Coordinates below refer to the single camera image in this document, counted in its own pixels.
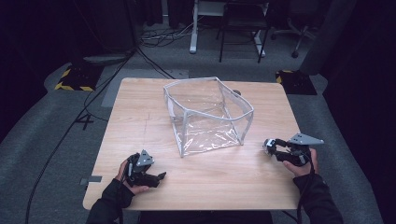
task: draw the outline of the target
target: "yellow black striped tape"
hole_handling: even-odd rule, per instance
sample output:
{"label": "yellow black striped tape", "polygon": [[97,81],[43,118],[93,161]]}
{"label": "yellow black striped tape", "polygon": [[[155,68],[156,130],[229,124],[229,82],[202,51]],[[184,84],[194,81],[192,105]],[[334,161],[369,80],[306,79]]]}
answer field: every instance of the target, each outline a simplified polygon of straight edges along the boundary
{"label": "yellow black striped tape", "polygon": [[65,91],[94,91],[92,87],[89,86],[66,86],[64,85],[64,80],[67,78],[67,76],[70,74],[70,68],[66,69],[64,73],[61,76],[61,79],[59,80],[58,84],[55,86],[55,90],[65,90]]}
{"label": "yellow black striped tape", "polygon": [[[280,72],[282,72],[282,73],[293,73],[293,71],[290,71],[290,70],[281,70]],[[281,77],[279,71],[276,72],[275,77],[276,77],[276,82],[279,83],[279,84],[282,84],[282,77]]]}

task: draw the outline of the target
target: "sleeve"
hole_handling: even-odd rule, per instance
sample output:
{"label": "sleeve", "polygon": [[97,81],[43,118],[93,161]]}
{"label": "sleeve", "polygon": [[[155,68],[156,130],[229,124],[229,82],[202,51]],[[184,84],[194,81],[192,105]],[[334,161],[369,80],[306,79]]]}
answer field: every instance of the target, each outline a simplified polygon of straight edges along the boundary
{"label": "sleeve", "polygon": [[[309,175],[295,177],[294,184],[302,193]],[[320,175],[315,175],[308,189],[305,190],[302,200],[305,212],[308,214],[311,224],[338,224],[344,223],[343,217],[335,206],[330,194],[329,186]]]}
{"label": "sleeve", "polygon": [[107,224],[114,223],[119,217],[120,205],[122,208],[128,207],[134,194],[121,184],[119,196],[120,181],[113,179],[102,193],[102,198],[98,199],[93,205],[87,218],[87,224]]}

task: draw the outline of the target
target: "cable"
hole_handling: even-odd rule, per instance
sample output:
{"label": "cable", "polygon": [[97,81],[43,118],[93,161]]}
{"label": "cable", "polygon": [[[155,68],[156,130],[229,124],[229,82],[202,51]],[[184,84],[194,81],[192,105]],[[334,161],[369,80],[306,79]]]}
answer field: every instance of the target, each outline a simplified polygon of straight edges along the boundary
{"label": "cable", "polygon": [[137,52],[143,57],[143,59],[146,61],[146,63],[150,64],[155,71],[157,71],[158,73],[160,73],[161,75],[163,75],[166,78],[172,78],[175,79],[172,75],[170,75],[169,73],[167,73],[165,70],[163,70],[158,64],[156,64],[154,61],[152,61],[144,52],[141,48],[137,48]]}
{"label": "cable", "polygon": [[[110,81],[114,78],[114,76],[117,75],[117,73],[121,70],[121,68],[128,62],[128,60],[131,57],[129,57],[127,60],[125,60],[116,70],[115,74],[112,76],[112,78],[110,79]],[[52,152],[50,153],[49,157],[47,158],[46,163],[44,164],[44,167],[41,169],[41,172],[37,178],[37,180],[35,181],[35,184],[33,186],[33,189],[30,193],[30,197],[29,197],[29,201],[26,207],[26,214],[25,214],[25,224],[29,223],[29,214],[30,214],[30,207],[32,204],[32,200],[33,200],[33,196],[35,195],[35,189],[37,188],[37,185],[41,179],[41,177],[43,176],[44,172],[46,171],[48,165],[50,164],[50,160],[52,159],[52,157],[55,155],[56,151],[59,149],[59,146],[61,145],[61,143],[64,141],[64,139],[66,138],[66,136],[68,135],[68,133],[70,132],[70,130],[72,129],[72,127],[75,124],[75,121],[81,116],[81,114],[86,110],[86,108],[100,95],[100,93],[104,90],[105,88],[102,88],[89,102],[87,105],[84,106],[84,108],[78,113],[78,115],[76,116],[76,118],[74,119],[73,123],[71,123],[69,125],[69,127],[67,128],[66,132],[64,133],[64,135],[62,136],[61,140],[58,142],[58,144],[56,145],[56,147],[52,150]]]}
{"label": "cable", "polygon": [[85,18],[85,16],[82,14],[81,9],[79,8],[78,4],[76,3],[76,0],[73,0],[73,3],[79,13],[79,15],[81,16],[81,18],[84,20],[85,24],[87,25],[88,29],[90,30],[91,34],[93,35],[93,37],[95,38],[95,40],[102,46],[102,48],[107,49],[110,52],[113,53],[123,53],[124,51],[118,51],[119,48],[111,48],[109,46],[106,46],[102,40],[99,39],[99,37],[96,35],[96,33],[93,31],[93,29],[90,26],[90,23],[87,21],[87,19]]}
{"label": "cable", "polygon": [[312,181],[312,179],[313,179],[313,177],[315,175],[314,163],[312,162],[312,160],[306,154],[303,153],[303,155],[309,160],[309,163],[311,164],[311,170],[309,172],[309,177],[308,177],[308,179],[305,182],[305,186],[304,186],[304,188],[303,188],[303,190],[301,192],[300,200],[299,200],[298,205],[297,205],[297,223],[298,224],[302,224],[303,223],[303,217],[302,217],[302,214],[301,214],[301,208],[303,206],[303,200],[304,200],[304,197],[305,197],[305,194],[306,194],[306,190],[309,189],[309,187],[311,185],[311,181]]}
{"label": "cable", "polygon": [[125,182],[125,173],[126,173],[126,165],[124,166],[124,169],[122,171],[122,176],[120,179],[120,184],[119,184],[119,188],[117,190],[117,195],[119,197],[119,223],[123,224],[123,213],[122,213],[122,206],[121,206],[121,202],[122,202],[122,191],[121,191],[121,186],[123,184],[123,182]]}
{"label": "cable", "polygon": [[[114,74],[113,76],[111,76],[111,77],[109,77],[108,79],[106,79],[103,83],[99,84],[99,85],[96,87],[96,89],[99,89],[101,86],[103,86],[103,85],[105,85],[105,84],[106,84],[106,85],[104,86],[104,88],[105,88],[106,86],[108,86],[108,85],[110,84],[111,80],[115,77],[115,75],[116,75],[116,74]],[[84,101],[84,108],[85,108],[85,111],[87,112],[87,114],[93,116],[94,118],[97,118],[97,119],[100,119],[100,120],[102,120],[102,121],[108,122],[108,119],[99,118],[99,117],[95,116],[93,113],[91,113],[91,112],[88,110],[87,101],[88,101],[88,99],[90,98],[90,96],[91,96],[92,93],[93,93],[93,91],[91,91],[90,94],[88,94],[88,96],[85,98],[85,101]]]}
{"label": "cable", "polygon": [[286,214],[288,217],[291,217],[295,222],[298,223],[298,220],[296,217],[292,216],[290,213],[286,212],[286,211],[282,211],[284,214]]}
{"label": "cable", "polygon": [[[172,44],[175,40],[179,40],[186,35],[191,35],[191,33],[183,34],[184,32],[189,31],[191,29],[191,26],[192,26],[192,23],[190,25],[186,26],[182,30],[177,30],[177,31],[174,31],[174,32],[171,32],[168,34],[165,33],[166,31],[168,31],[168,29],[165,29],[163,31],[163,33],[160,35],[157,35],[156,31],[148,31],[150,33],[154,32],[154,35],[148,35],[147,37],[145,37],[145,34],[142,34],[142,37],[140,39],[141,39],[142,45],[145,47],[149,47],[149,48],[165,47],[167,45]],[[157,40],[156,44],[147,43],[147,40],[155,40],[155,39]],[[161,43],[165,40],[168,40],[169,42],[161,45]]]}

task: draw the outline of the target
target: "wooden table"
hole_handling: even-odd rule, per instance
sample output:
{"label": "wooden table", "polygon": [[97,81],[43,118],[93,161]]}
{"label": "wooden table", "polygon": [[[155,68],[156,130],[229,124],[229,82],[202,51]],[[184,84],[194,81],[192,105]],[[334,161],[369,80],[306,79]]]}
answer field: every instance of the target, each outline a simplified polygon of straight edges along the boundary
{"label": "wooden table", "polygon": [[148,174],[166,172],[158,188],[134,197],[130,210],[295,209],[293,174],[264,154],[267,138],[290,139],[299,132],[281,85],[224,82],[254,107],[245,144],[180,158],[163,99],[170,79],[125,78],[120,85],[83,205],[91,209],[126,158],[145,149],[155,160]]}

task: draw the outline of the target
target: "clear plastic container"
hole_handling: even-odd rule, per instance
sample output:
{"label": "clear plastic container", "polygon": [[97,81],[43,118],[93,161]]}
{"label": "clear plastic container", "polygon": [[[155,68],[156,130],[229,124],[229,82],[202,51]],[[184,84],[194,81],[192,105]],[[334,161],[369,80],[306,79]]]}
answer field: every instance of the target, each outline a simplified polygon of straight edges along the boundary
{"label": "clear plastic container", "polygon": [[163,92],[181,157],[244,144],[253,106],[217,77],[182,79]]}

